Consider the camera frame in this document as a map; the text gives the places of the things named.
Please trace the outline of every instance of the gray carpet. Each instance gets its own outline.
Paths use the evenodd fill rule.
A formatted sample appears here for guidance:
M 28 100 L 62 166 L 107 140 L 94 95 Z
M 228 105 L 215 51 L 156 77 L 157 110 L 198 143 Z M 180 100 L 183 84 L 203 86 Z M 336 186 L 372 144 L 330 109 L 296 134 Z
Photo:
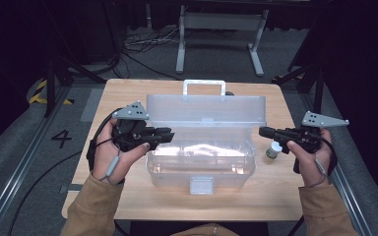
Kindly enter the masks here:
M 141 33 L 144 30 L 130 33 Z M 159 45 L 148 52 L 130 54 L 141 63 L 162 72 L 159 75 L 123 56 L 123 61 L 117 66 L 118 72 L 124 78 L 132 79 L 212 79 L 226 82 L 242 83 L 270 83 L 274 76 L 287 73 L 287 66 L 302 42 L 306 30 L 266 30 L 259 46 L 265 76 L 255 76 L 246 45 L 253 38 L 250 32 L 235 32 L 229 36 L 222 36 L 210 32 L 193 32 L 186 39 L 187 52 L 183 75 L 174 73 L 177 56 L 177 43 L 171 41 Z M 100 66 L 87 66 L 95 69 Z M 101 74 L 106 79 L 118 78 L 112 71 Z M 293 83 L 283 85 L 283 95 L 295 125 L 299 125 L 304 112 L 309 109 L 312 101 L 310 94 L 300 95 L 290 88 Z M 42 142 L 36 150 L 31 167 L 22 185 L 13 198 L 2 220 L 0 221 L 0 235 L 6 235 L 11 221 L 22 198 L 32 183 L 50 166 L 83 148 L 91 122 L 95 115 L 103 85 L 97 85 L 88 78 L 77 77 L 66 98 L 74 99 L 72 105 L 61 105 L 54 114 Z M 327 88 L 324 92 L 322 113 L 341 118 L 335 102 Z M 39 125 L 45 121 L 43 114 L 45 104 L 31 104 L 30 109 L 19 119 L 14 121 L 0 137 L 0 195 L 4 191 L 6 182 L 29 148 Z M 60 141 L 51 138 L 60 132 L 68 131 L 70 141 L 60 148 Z M 338 152 L 341 167 L 357 198 L 364 218 L 370 227 L 372 235 L 378 235 L 378 189 L 367 172 L 358 149 L 355 147 L 347 129 L 332 129 L 334 146 Z M 17 217 L 12 235 L 58 235 L 65 219 L 61 216 L 61 208 L 66 193 L 61 191 L 63 186 L 70 183 L 76 169 L 79 156 L 76 155 L 61 163 L 50 171 L 31 191 Z M 128 230 L 129 222 L 121 221 L 121 226 Z M 286 235 L 294 222 L 269 222 L 271 236 Z M 302 226 L 296 235 L 305 235 Z

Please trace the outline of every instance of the person's left hand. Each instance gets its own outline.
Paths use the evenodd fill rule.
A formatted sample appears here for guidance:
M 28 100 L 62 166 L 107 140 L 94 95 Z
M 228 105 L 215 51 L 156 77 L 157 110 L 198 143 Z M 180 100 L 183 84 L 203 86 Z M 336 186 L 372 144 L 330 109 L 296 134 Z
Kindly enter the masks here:
M 100 144 L 103 141 L 112 139 L 112 128 L 115 126 L 116 119 L 110 119 L 108 123 L 102 128 L 99 137 L 97 138 L 97 143 Z M 122 152 L 118 150 L 118 147 L 112 142 L 108 141 L 103 143 L 96 148 L 96 153 L 94 156 L 94 170 L 93 176 L 97 180 L 101 180 L 105 183 L 117 184 L 121 182 L 130 170 L 131 165 L 140 159 L 143 155 L 147 153 L 150 149 L 148 143 L 139 145 L 129 151 Z M 106 170 L 108 169 L 112 159 L 118 155 L 119 161 L 113 170 L 111 176 L 109 176 L 109 181 L 105 178 Z

